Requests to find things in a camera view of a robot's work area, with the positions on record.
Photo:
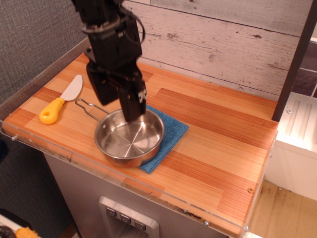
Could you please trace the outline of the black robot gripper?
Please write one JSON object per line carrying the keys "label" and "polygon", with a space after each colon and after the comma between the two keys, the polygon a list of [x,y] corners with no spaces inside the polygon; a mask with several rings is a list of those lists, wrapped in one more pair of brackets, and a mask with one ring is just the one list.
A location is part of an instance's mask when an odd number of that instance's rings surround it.
{"label": "black robot gripper", "polygon": [[147,90],[136,66],[142,54],[138,18],[87,18],[85,33],[92,53],[86,70],[102,105],[119,98],[126,121],[146,112]]}

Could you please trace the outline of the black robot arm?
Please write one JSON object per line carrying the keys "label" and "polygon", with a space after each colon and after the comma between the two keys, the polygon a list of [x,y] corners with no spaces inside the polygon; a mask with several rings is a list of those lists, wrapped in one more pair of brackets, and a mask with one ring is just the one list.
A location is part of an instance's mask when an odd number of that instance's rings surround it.
{"label": "black robot arm", "polygon": [[147,91],[137,60],[146,32],[141,20],[120,0],[74,0],[84,32],[91,44],[86,50],[86,71],[102,105],[118,99],[124,118],[131,122],[146,112]]}

